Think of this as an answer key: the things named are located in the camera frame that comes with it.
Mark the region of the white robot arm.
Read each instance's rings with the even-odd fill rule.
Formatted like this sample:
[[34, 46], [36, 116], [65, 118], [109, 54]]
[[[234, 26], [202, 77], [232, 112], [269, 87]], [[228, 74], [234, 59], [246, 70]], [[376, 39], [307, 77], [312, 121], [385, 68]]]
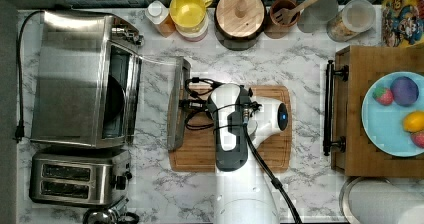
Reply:
[[279, 224], [274, 172], [288, 168], [291, 106], [283, 86], [194, 85], [180, 101], [186, 121], [178, 171], [212, 172], [213, 224]]

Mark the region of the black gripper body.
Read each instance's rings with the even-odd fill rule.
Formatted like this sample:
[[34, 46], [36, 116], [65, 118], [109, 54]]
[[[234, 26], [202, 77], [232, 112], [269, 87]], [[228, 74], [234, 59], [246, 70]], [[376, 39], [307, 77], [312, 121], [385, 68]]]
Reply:
[[185, 111], [207, 111], [207, 101], [198, 99], [184, 99], [179, 101], [179, 107]]

